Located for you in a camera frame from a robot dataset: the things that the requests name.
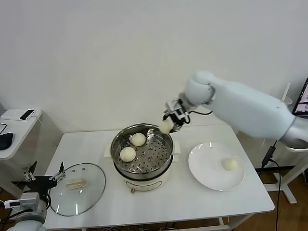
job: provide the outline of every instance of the pot lid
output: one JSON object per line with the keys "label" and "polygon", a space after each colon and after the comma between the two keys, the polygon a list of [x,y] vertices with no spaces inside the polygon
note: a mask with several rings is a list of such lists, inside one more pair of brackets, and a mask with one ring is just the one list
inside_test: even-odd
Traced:
{"label": "pot lid", "polygon": [[103,170],[82,163],[65,170],[65,178],[50,190],[51,208],[62,216],[76,216],[92,208],[105,189]]}

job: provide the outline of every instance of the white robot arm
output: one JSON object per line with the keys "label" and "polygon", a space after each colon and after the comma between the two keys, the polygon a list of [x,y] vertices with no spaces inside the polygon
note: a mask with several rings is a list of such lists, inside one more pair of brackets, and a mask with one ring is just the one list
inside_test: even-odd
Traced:
{"label": "white robot arm", "polygon": [[171,132],[189,123],[189,113],[200,105],[252,137],[278,140],[291,148],[308,148],[308,120],[292,115],[272,96],[206,71],[196,72],[179,98],[167,101],[164,120],[170,117],[173,121]]}

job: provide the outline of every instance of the table leg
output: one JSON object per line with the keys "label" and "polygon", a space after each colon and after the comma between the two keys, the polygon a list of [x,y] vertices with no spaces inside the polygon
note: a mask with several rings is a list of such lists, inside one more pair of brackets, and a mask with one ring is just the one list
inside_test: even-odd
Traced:
{"label": "table leg", "polygon": [[229,222],[229,226],[231,229],[235,229],[236,227],[238,227],[240,224],[242,224],[244,221],[251,218],[252,216],[253,216],[253,213],[247,214],[247,215],[236,216]]}
{"label": "table leg", "polygon": [[21,194],[23,194],[23,191],[10,181],[0,180],[0,187],[2,187],[8,193],[12,194],[17,199],[19,199]]}
{"label": "table leg", "polygon": [[[283,191],[285,197],[290,204],[296,204],[297,201],[292,194],[288,184],[298,177],[302,172],[308,168],[308,156],[301,160],[294,168],[292,168],[284,177],[281,177],[281,191]],[[274,173],[274,177],[277,180],[275,184],[265,184],[265,188],[268,192],[278,191],[279,189],[279,173]]]}

